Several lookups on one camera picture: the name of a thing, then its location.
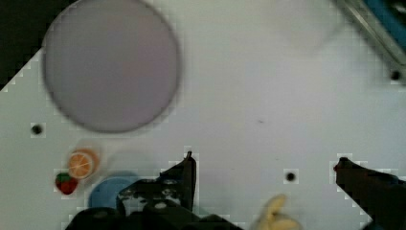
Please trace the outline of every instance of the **hole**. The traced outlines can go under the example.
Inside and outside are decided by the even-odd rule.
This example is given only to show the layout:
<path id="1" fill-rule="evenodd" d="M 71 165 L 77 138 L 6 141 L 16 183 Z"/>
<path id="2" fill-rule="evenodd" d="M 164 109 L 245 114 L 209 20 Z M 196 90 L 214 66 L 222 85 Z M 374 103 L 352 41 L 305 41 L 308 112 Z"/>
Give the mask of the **hole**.
<path id="1" fill-rule="evenodd" d="M 400 73 L 398 71 L 393 71 L 391 74 L 391 80 L 398 81 L 400 79 Z"/>
<path id="2" fill-rule="evenodd" d="M 35 135 L 39 135 L 41 134 L 43 131 L 42 126 L 41 125 L 35 125 L 31 128 L 31 132 Z"/>
<path id="3" fill-rule="evenodd" d="M 287 181 L 294 181 L 296 179 L 296 174 L 293 172 L 290 172 L 286 175 L 286 180 Z"/>

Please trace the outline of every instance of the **toy strawberry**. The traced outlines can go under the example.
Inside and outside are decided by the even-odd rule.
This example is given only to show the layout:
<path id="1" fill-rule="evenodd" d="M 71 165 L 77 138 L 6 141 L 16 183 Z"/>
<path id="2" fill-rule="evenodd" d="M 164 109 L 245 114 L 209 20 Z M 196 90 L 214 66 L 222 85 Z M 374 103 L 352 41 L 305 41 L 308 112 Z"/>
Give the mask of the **toy strawberry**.
<path id="1" fill-rule="evenodd" d="M 67 172 L 61 172 L 55 179 L 56 187 L 65 195 L 70 195 L 78 186 L 78 181 Z"/>

